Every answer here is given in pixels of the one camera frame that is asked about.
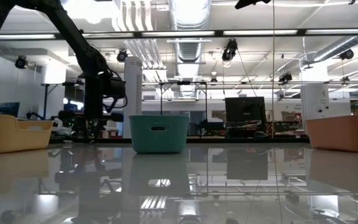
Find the ceiling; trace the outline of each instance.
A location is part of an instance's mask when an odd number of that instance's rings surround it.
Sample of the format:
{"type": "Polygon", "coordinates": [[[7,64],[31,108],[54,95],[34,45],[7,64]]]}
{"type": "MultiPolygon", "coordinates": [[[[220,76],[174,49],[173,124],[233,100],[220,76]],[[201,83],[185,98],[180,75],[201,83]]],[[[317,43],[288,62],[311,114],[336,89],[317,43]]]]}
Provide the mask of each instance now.
{"type": "MultiPolygon", "coordinates": [[[[224,1],[213,0],[209,28],[219,29],[301,29],[301,28],[323,28],[323,27],[358,27],[358,4],[352,6],[343,4],[338,6],[324,7],[274,7],[275,19],[273,19],[273,7],[265,4],[245,7],[241,10],[235,10],[233,5],[217,5],[224,1]]],[[[344,0],[332,1],[302,1],[302,4],[314,4],[323,2],[344,2],[344,0]]],[[[281,1],[275,0],[277,4],[301,4],[299,1],[281,1]]],[[[170,30],[170,15],[167,10],[167,0],[153,0],[152,4],[152,25],[155,30],[170,30]]],[[[97,7],[94,12],[108,15],[108,12],[98,12],[97,7]]],[[[104,18],[98,24],[90,24],[86,19],[73,19],[79,29],[85,32],[113,32],[110,18],[104,18]]],[[[35,11],[14,8],[6,19],[1,32],[18,33],[18,32],[51,32],[56,31],[53,24],[35,11]]],[[[211,43],[205,43],[203,47],[203,64],[200,65],[199,78],[197,80],[209,80],[211,72],[217,72],[218,80],[226,82],[248,81],[249,78],[255,81],[264,81],[274,70],[280,68],[290,59],[296,57],[299,53],[317,52],[330,45],[341,37],[305,37],[305,47],[303,46],[302,37],[246,37],[238,38],[238,48],[241,58],[236,56],[232,65],[228,68],[223,67],[221,52],[227,43],[225,38],[211,38],[211,43]]],[[[105,53],[118,53],[119,49],[124,49],[123,40],[90,40],[88,41],[93,47],[105,53]]],[[[81,72],[77,66],[76,58],[69,56],[69,46],[62,40],[43,40],[43,41],[17,41],[3,42],[10,49],[47,49],[62,59],[66,60],[71,68],[67,72],[67,78],[74,78],[81,72]]],[[[172,44],[168,44],[166,39],[157,39],[158,51],[161,54],[163,64],[167,67],[167,76],[172,78],[176,73],[176,55],[172,44]]],[[[339,59],[329,59],[329,75],[333,78],[351,73],[358,70],[358,46],[352,48],[355,57],[352,63],[345,63],[342,69],[342,62],[339,59]]],[[[124,70],[124,64],[118,63],[115,57],[109,61],[111,68],[118,72],[124,70]]],[[[298,78],[299,68],[292,71],[293,77],[298,78]]]]}

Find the black robotic arm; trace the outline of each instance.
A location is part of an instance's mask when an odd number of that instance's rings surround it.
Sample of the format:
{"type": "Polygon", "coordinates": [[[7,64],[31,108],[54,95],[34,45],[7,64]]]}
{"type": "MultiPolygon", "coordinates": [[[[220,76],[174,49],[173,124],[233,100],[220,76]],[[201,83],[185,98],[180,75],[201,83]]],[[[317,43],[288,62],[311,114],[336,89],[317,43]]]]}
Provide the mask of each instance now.
{"type": "Polygon", "coordinates": [[[0,29],[15,5],[45,13],[73,49],[83,71],[79,77],[85,79],[85,118],[102,117],[103,97],[112,97],[115,102],[125,97],[125,82],[108,67],[103,55],[87,43],[60,0],[0,0],[0,29]]]}

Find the black monitor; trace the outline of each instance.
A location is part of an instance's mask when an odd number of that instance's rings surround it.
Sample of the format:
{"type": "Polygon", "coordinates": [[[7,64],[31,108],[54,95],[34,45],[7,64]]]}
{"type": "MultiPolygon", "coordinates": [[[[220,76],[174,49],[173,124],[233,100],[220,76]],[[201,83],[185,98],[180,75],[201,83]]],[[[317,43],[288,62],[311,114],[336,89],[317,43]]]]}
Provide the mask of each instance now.
{"type": "Polygon", "coordinates": [[[0,114],[11,115],[17,118],[20,103],[0,103],[0,114]]]}
{"type": "Polygon", "coordinates": [[[264,97],[226,98],[226,121],[246,122],[261,121],[266,123],[264,97]]]}

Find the yellow plastic bin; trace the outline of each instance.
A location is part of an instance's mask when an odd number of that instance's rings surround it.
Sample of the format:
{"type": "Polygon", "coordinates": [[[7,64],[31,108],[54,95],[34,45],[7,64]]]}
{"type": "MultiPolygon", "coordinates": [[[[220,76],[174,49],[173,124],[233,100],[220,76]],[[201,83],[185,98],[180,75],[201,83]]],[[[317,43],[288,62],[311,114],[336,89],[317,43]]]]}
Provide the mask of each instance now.
{"type": "Polygon", "coordinates": [[[9,115],[0,115],[0,153],[48,146],[52,121],[18,121],[9,115]]]}

